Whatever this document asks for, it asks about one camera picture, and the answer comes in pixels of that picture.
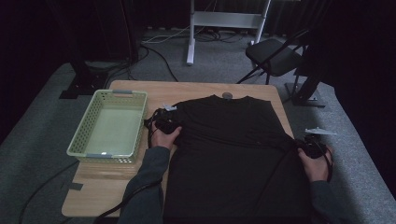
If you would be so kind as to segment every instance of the person's right hand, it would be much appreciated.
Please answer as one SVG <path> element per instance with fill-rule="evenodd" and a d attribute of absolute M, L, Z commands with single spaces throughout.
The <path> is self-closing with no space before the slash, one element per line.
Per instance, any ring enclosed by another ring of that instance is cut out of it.
<path fill-rule="evenodd" d="M 329 146 L 326 147 L 329 150 L 326 151 L 325 156 L 329 160 L 330 164 L 333 165 L 333 161 L 332 161 L 333 150 Z M 323 156 L 317 159 L 311 159 L 310 157 L 305 155 L 305 152 L 301 148 L 298 148 L 298 155 L 301 161 L 303 162 L 305 173 L 309 179 L 309 182 L 327 180 L 327 177 L 329 175 L 329 167 Z"/>
<path fill-rule="evenodd" d="M 155 121 L 152 123 L 153 134 L 151 136 L 152 147 L 167 147 L 169 150 L 172 149 L 175 139 L 178 137 L 181 131 L 181 127 L 177 127 L 174 132 L 166 134 L 155 127 Z"/>

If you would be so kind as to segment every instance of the black t-shirt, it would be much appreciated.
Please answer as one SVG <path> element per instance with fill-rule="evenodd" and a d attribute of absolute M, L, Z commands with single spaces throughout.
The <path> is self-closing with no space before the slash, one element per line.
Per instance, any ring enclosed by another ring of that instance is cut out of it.
<path fill-rule="evenodd" d="M 309 217 L 309 184 L 271 102 L 212 95 L 176 107 L 183 130 L 169 165 L 165 222 Z"/>

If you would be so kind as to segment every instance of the gray carpet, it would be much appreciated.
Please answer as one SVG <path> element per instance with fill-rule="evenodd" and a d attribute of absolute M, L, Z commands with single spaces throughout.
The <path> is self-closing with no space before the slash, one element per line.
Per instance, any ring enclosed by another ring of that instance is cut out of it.
<path fill-rule="evenodd" d="M 168 33 L 175 31 L 151 32 L 148 35 Z M 197 41 L 193 66 L 186 65 L 188 40 L 185 38 L 146 46 L 165 57 L 179 81 L 235 83 L 252 68 L 245 56 L 247 43 L 252 39 L 252 36 L 237 35 L 228 39 L 234 43 Z M 140 54 L 145 55 L 146 50 L 141 49 Z M 61 66 L 0 146 L 0 223 L 18 223 L 23 206 L 33 193 L 53 175 L 76 161 L 65 152 L 91 96 L 79 96 L 76 100 L 59 99 L 73 77 L 70 64 Z M 130 74 L 122 70 L 113 79 L 174 81 L 164 60 L 153 51 L 132 66 Z M 288 95 L 284 83 L 293 80 L 291 72 L 283 77 L 272 77 L 270 84 L 277 87 L 281 99 L 286 99 Z M 258 77 L 245 83 L 262 85 L 264 81 L 265 77 Z M 326 107 L 284 104 L 294 136 L 302 138 L 304 129 L 316 127 L 337 133 L 323 140 L 335 150 L 336 165 L 332 180 L 335 196 L 356 223 L 394 223 L 396 202 L 339 105 L 333 88 L 320 83 L 318 94 Z M 61 212 L 76 169 L 77 166 L 73 165 L 39 190 L 24 210 L 22 223 L 62 223 L 65 220 L 67 223 L 92 223 L 92 218 L 67 219 Z"/>

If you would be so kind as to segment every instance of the table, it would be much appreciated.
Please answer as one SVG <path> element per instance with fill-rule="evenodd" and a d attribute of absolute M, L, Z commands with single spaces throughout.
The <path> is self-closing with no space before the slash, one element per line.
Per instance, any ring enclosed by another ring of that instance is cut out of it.
<path fill-rule="evenodd" d="M 163 104 L 203 98 L 216 94 L 221 97 L 229 92 L 234 99 L 251 96 L 271 101 L 285 132 L 293 137 L 280 97 L 274 86 L 250 84 L 217 84 L 190 82 L 124 81 L 111 83 L 111 90 L 146 91 L 148 93 L 148 117 Z M 129 180 L 137 174 L 147 144 L 148 131 L 142 133 L 136 161 L 129 164 L 81 162 L 73 183 L 82 184 L 80 190 L 70 189 L 64 200 L 62 213 L 67 217 L 97 217 L 121 202 Z M 166 191 L 167 172 L 163 176 L 163 191 Z M 117 217 L 119 211 L 110 215 Z"/>

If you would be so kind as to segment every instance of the plastic basket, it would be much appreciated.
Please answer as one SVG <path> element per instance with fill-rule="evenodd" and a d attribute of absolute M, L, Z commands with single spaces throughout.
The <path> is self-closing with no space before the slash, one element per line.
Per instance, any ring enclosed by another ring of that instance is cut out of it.
<path fill-rule="evenodd" d="M 96 91 L 67 155 L 80 161 L 133 162 L 147 113 L 147 98 L 144 91 Z"/>

